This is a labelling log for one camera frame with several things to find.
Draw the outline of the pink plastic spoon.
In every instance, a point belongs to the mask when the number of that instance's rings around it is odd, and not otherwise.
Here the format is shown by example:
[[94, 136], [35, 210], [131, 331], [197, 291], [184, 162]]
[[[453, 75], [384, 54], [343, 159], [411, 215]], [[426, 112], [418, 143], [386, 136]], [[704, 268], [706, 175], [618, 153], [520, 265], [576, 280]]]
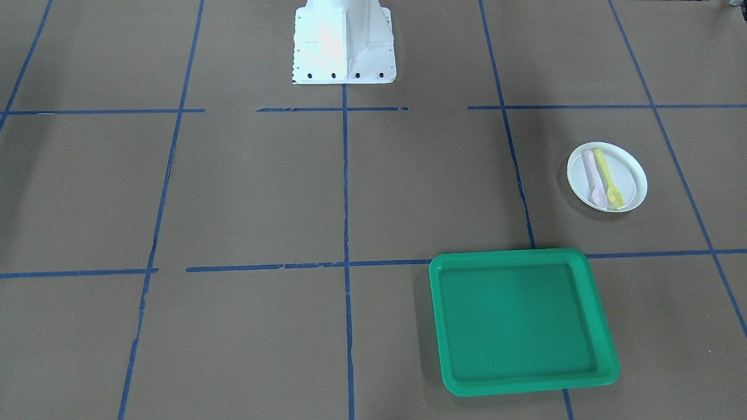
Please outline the pink plastic spoon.
[[590, 150], [582, 152], [582, 162], [586, 170], [589, 184], [589, 200], [598, 208], [608, 209], [609, 201], [605, 193], [605, 187], [601, 181], [594, 154]]

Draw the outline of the yellow plastic spoon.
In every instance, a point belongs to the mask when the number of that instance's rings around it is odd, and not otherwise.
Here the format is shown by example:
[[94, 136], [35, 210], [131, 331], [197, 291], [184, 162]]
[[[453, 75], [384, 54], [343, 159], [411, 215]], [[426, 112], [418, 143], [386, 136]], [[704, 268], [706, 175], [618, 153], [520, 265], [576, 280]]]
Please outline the yellow plastic spoon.
[[622, 195], [622, 192], [614, 183], [613, 175], [611, 169], [609, 168], [608, 160], [606, 160], [605, 153], [602, 149], [599, 148], [593, 149], [592, 153], [598, 167], [598, 172], [600, 173], [603, 184], [605, 185], [605, 194], [606, 199], [608, 199], [608, 206], [614, 208], [622, 208], [625, 203], [624, 197]]

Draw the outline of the white round plate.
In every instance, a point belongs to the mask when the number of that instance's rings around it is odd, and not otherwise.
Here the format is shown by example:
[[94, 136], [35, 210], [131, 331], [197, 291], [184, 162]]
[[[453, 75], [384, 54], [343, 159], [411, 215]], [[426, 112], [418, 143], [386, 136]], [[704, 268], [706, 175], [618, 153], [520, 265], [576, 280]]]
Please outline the white round plate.
[[[606, 155], [614, 183], [624, 197], [625, 203], [622, 208], [598, 208], [589, 200], [589, 181], [581, 155], [583, 151], [592, 151], [595, 148], [602, 149]], [[566, 165], [566, 178], [572, 191], [582, 202], [601, 212], [630, 212], [640, 206], [648, 193], [647, 176], [638, 160], [621, 147], [606, 142], [589, 142], [571, 152]]]

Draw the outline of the green plastic tray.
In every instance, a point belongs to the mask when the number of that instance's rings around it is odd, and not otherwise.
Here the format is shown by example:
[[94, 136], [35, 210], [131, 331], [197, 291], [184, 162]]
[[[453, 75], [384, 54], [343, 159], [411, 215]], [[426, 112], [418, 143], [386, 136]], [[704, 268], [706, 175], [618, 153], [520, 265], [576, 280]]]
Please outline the green plastic tray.
[[587, 256], [448, 253], [429, 265], [441, 379], [456, 396], [607, 386], [618, 354]]

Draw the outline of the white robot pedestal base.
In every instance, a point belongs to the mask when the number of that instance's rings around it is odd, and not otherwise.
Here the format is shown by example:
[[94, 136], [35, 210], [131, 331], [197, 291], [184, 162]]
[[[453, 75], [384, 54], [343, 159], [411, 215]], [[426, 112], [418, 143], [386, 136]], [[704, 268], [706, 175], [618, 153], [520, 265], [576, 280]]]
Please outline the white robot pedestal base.
[[393, 83], [392, 14], [379, 1], [307, 1], [294, 14], [292, 82]]

